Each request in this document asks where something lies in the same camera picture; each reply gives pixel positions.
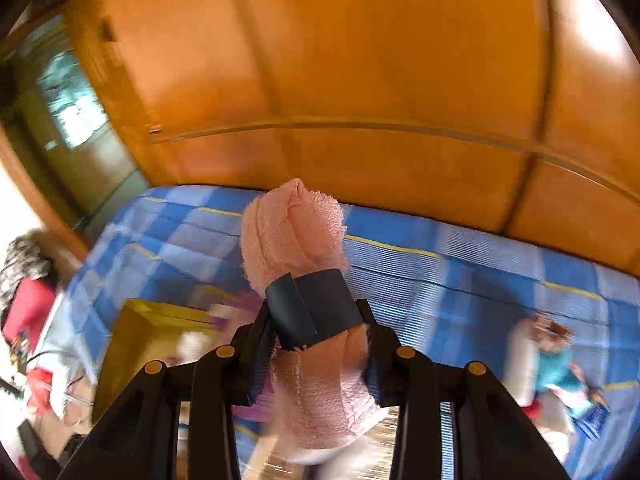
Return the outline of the blue plush dolphin toy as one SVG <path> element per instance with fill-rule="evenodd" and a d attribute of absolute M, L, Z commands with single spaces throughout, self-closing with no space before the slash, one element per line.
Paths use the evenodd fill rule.
<path fill-rule="evenodd" d="M 512 328 L 506 347 L 503 385 L 548 440 L 570 442 L 603 434 L 610 408 L 574 361 L 572 331 L 537 314 Z"/>

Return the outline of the pink towel with band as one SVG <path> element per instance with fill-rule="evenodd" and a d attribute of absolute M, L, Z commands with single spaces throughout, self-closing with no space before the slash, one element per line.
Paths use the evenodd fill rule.
<path fill-rule="evenodd" d="M 292 179 L 244 210 L 240 246 L 250 287 L 276 328 L 271 380 L 289 456 L 352 444 L 385 415 L 364 383 L 368 326 L 344 275 L 343 211 Z"/>

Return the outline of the gold metal box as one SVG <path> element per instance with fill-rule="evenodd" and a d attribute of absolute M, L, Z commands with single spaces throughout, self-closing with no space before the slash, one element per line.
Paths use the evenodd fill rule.
<path fill-rule="evenodd" d="M 125 302 L 114 324 L 93 399 L 97 422 L 147 362 L 194 362 L 224 341 L 240 310 L 212 304 L 207 310 L 142 299 Z"/>

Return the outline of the blue plaid bed sheet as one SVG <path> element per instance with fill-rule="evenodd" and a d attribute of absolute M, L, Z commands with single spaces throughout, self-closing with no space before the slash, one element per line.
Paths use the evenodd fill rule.
<path fill-rule="evenodd" d="M 175 186 L 145 191 L 108 222 L 66 290 L 82 364 L 101 369 L 129 298 L 207 309 L 256 307 L 242 267 L 242 212 L 254 193 Z M 432 360 L 503 371 L 506 338 L 535 312 L 567 326 L 574 360 L 605 388 L 600 436 L 579 437 L 565 467 L 575 479 L 612 474 L 639 428 L 639 282 L 606 266 L 480 231 L 345 206 L 347 284 L 378 322 Z"/>

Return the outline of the red bag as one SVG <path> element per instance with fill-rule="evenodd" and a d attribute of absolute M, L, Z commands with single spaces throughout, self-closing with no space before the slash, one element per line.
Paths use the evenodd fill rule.
<path fill-rule="evenodd" d="M 46 281 L 23 278 L 2 322 L 2 336 L 6 342 L 13 344 L 18 336 L 25 336 L 28 352 L 34 353 L 55 297 L 55 288 Z"/>

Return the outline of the patterned grey cloth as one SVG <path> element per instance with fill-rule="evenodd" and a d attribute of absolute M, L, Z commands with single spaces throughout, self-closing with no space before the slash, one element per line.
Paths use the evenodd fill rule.
<path fill-rule="evenodd" d="M 24 278 L 40 280 L 54 269 L 53 262 L 42 252 L 32 234 L 14 238 L 6 248 L 0 274 L 1 310 L 11 305 L 18 285 Z"/>

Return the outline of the wooden door with glass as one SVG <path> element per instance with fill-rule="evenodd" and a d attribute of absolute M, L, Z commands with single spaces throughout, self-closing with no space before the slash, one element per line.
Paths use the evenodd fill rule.
<path fill-rule="evenodd" d="M 149 187 L 90 84 L 62 16 L 28 34 L 8 57 L 15 121 L 44 195 L 73 226 Z"/>

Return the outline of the orange wooden wardrobe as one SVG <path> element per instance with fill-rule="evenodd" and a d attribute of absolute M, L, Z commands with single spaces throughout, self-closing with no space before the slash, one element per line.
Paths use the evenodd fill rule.
<path fill-rule="evenodd" d="M 639 48 L 600 0 L 68 0 L 155 185 L 274 188 L 639 270 Z"/>

